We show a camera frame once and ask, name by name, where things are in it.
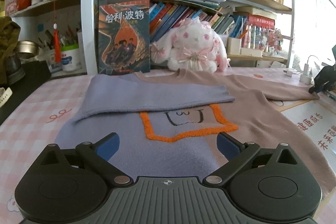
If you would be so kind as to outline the pink and lilac sweater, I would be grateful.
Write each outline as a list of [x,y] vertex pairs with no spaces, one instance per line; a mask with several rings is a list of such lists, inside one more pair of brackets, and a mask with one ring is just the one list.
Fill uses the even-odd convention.
[[335,174],[322,152],[270,104],[314,98],[305,87],[239,75],[186,70],[159,77],[97,75],[55,141],[73,148],[115,132],[120,147],[109,162],[132,178],[206,177],[226,162],[217,149],[220,132],[268,148],[288,143],[327,195],[335,188]]

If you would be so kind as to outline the white charger plug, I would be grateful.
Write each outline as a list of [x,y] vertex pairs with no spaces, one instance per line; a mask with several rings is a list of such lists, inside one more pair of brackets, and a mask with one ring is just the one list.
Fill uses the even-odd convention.
[[310,85],[313,83],[315,76],[317,76],[319,72],[319,59],[315,55],[310,55],[307,58],[306,63],[303,67],[303,72],[300,75],[299,81],[303,84]]

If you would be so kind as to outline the pink cartoon desk mat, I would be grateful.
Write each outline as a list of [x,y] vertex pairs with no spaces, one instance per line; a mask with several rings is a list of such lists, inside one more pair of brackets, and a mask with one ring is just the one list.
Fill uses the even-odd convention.
[[[90,76],[76,76],[43,84],[1,125],[1,223],[22,220],[14,199],[15,187],[45,145],[78,111],[90,80]],[[319,100],[270,101],[269,105],[293,123],[321,114],[323,119],[305,132],[313,141],[335,129],[335,102],[325,94]]]

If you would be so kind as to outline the red boxed book set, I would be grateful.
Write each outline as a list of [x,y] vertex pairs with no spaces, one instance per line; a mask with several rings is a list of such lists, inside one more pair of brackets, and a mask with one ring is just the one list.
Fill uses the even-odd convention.
[[275,20],[260,15],[248,14],[248,24],[269,30],[275,29]]

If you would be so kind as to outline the small white box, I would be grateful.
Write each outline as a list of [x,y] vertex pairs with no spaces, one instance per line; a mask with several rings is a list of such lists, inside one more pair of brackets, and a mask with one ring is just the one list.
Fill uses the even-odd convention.
[[241,39],[228,38],[227,39],[227,54],[228,55],[240,55],[241,45],[242,45]]

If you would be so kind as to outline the white brush holder cup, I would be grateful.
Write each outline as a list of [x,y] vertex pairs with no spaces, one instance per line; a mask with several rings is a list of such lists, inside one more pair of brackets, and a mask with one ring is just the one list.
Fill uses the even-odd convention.
[[78,44],[61,48],[61,63],[62,70],[65,72],[74,72],[82,69]]

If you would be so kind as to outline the pink white bunny plush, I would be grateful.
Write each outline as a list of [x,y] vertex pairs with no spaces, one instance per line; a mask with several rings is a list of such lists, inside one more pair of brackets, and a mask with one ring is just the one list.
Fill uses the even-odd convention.
[[209,22],[198,17],[184,19],[151,44],[152,63],[167,63],[168,69],[188,69],[196,72],[223,72],[229,58],[221,37]]

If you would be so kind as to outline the Harry Potter book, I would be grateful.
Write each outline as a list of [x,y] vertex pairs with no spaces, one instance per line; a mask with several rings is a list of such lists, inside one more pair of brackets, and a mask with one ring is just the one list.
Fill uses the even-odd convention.
[[102,5],[97,69],[105,75],[150,71],[149,0]]

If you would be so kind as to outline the metal round tin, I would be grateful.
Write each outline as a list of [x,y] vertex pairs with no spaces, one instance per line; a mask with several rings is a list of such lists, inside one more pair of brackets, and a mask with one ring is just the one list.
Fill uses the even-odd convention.
[[36,42],[21,40],[15,48],[20,59],[30,59],[39,54],[39,46]]

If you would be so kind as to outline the olive green bag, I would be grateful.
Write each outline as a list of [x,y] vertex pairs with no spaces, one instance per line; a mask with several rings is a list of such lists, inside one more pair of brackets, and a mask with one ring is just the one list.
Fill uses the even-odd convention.
[[7,84],[7,76],[5,71],[5,59],[9,57],[15,47],[17,46],[19,34],[20,34],[20,26],[13,22],[11,17],[9,16],[1,16],[0,20],[0,43],[1,43],[1,51],[0,51],[0,83]]

